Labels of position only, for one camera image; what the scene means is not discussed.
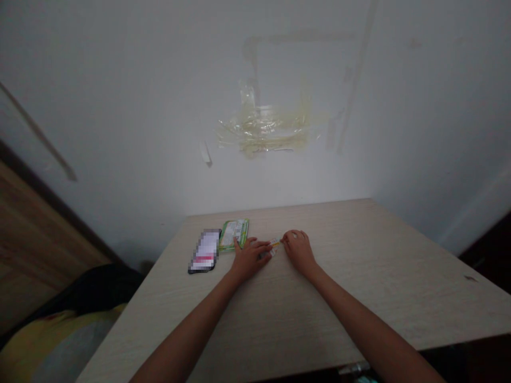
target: small item in hand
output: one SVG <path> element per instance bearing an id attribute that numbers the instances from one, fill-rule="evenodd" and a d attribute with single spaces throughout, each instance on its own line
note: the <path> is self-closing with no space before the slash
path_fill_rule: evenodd
<path id="1" fill-rule="evenodd" d="M 243 247 L 246 241 L 246 235 L 249 232 L 249 220 L 239 219 L 227 221 L 222 228 L 222 236 L 220 238 L 221 252 L 234 251 L 234 237 L 238 240 L 240 247 Z"/>
<path id="2" fill-rule="evenodd" d="M 193 258 L 188 264 L 188 274 L 208 272 L 215 268 L 218 258 L 218 242 L 220 238 L 219 229 L 205 230 L 202 232 L 193 251 Z"/>
<path id="3" fill-rule="evenodd" d="M 263 259 L 268 254 L 271 255 L 272 257 L 277 255 L 278 246 L 279 246 L 280 243 L 281 242 L 277 238 L 270 239 L 271 250 L 269 252 L 267 252 L 267 253 L 259 254 L 259 259 Z"/>

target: white wall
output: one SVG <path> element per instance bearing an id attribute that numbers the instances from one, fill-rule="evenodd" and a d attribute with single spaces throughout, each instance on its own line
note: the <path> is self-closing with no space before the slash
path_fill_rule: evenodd
<path id="1" fill-rule="evenodd" d="M 262 104 L 293 105 L 306 77 L 315 112 L 346 112 L 370 3 L 5 0 L 0 80 L 78 182 L 3 95 L 1 138 L 135 267 L 187 215 L 362 197 L 459 254 L 511 207 L 506 0 L 373 0 L 342 155 L 326 150 L 326 124 L 303 153 L 247 160 L 216 147 L 238 80 L 254 76 L 243 58 L 253 36 L 354 34 L 257 51 Z"/>

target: adhesive stain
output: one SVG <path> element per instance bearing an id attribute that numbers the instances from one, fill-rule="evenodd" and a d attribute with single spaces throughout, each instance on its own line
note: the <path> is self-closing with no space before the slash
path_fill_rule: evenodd
<path id="1" fill-rule="evenodd" d="M 260 105 L 260 88 L 258 78 L 258 65 L 257 65 L 257 49 L 259 44 L 274 44 L 280 45 L 284 43 L 314 43 L 317 41 L 353 41 L 357 39 L 357 35 L 350 31 L 340 32 L 321 32 L 315 28 L 298 29 L 291 31 L 288 34 L 270 35 L 270 36 L 251 36 L 245 39 L 243 44 L 242 53 L 243 58 L 250 62 L 254 70 L 254 76 L 247 82 L 254 89 L 255 105 Z"/>
<path id="2" fill-rule="evenodd" d="M 256 106 L 254 89 L 240 81 L 242 105 L 228 121 L 220 122 L 215 131 L 219 147 L 236 144 L 247 158 L 255 154 L 275 150 L 302 150 L 317 131 L 318 126 L 327 121 L 326 114 L 311 114 L 312 96 L 306 79 L 300 81 L 300 95 L 295 109 L 285 109 L 278 105 Z"/>
<path id="3" fill-rule="evenodd" d="M 463 46 L 463 45 L 466 45 L 467 43 L 467 39 L 463 36 L 460 36 L 460 37 L 457 37 L 455 40 L 454 40 L 454 45 L 455 46 Z"/>
<path id="4" fill-rule="evenodd" d="M 350 66 L 347 66 L 344 69 L 344 78 L 343 82 L 346 84 L 347 82 L 350 82 L 353 79 L 353 68 Z"/>
<path id="5" fill-rule="evenodd" d="M 348 128 L 350 126 L 351 110 L 353 109 L 353 104 L 355 103 L 358 82 L 360 80 L 360 75 L 362 74 L 362 69 L 364 68 L 364 61 L 366 58 L 367 47 L 369 46 L 369 41 L 370 41 L 371 34 L 373 31 L 373 24 L 374 24 L 374 19 L 376 17 L 377 10 L 378 10 L 378 0 L 371 0 L 369 9 L 367 11 L 366 25 L 364 27 L 364 35 L 362 36 L 362 47 L 360 48 L 360 50 L 358 52 L 357 64 L 355 65 L 353 81 L 351 82 L 351 91 L 350 91 L 350 95 L 349 95 L 348 102 L 346 105 L 346 113 L 343 114 L 341 138 L 339 139 L 339 145 L 337 147 L 338 155 L 342 155 L 342 147 L 344 146 L 344 140 L 346 138 L 346 133 L 348 132 Z"/>
<path id="6" fill-rule="evenodd" d="M 420 49 L 422 48 L 423 43 L 419 41 L 416 37 L 413 37 L 410 39 L 410 41 L 407 44 L 408 49 Z"/>
<path id="7" fill-rule="evenodd" d="M 337 132 L 337 122 L 342 120 L 344 109 L 339 111 L 337 116 L 329 119 L 328 129 L 326 131 L 326 147 L 325 149 L 330 152 L 334 149 L 335 145 L 335 133 Z"/>
<path id="8" fill-rule="evenodd" d="M 507 41 L 511 37 L 511 18 L 507 19 L 507 21 L 504 23 L 504 28 L 502 29 L 502 32 L 505 36 L 504 40 Z"/>

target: left arm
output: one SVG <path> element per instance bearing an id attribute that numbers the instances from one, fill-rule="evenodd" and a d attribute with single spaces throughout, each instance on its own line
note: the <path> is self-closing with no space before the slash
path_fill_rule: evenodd
<path id="1" fill-rule="evenodd" d="M 271 259 L 258 259 L 271 246 L 255 240 L 247 239 L 241 249 L 235 238 L 236 256 L 231 269 L 142 364 L 130 383 L 186 381 L 238 287 Z"/>

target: hand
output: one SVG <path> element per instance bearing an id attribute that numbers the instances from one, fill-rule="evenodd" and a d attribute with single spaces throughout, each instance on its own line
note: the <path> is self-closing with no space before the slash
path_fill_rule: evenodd
<path id="1" fill-rule="evenodd" d="M 294 268 L 309 279 L 311 273 L 319 267 L 310 247 L 309 236 L 301 230 L 290 230 L 284 234 L 281 242 Z"/>
<path id="2" fill-rule="evenodd" d="M 255 237 L 248 238 L 243 248 L 240 248 L 238 240 L 234 237 L 236 256 L 229 274 L 240 285 L 261 270 L 271 259 L 270 255 L 259 259 L 259 254 L 271 250 L 270 242 L 255 242 L 256 240 Z"/>

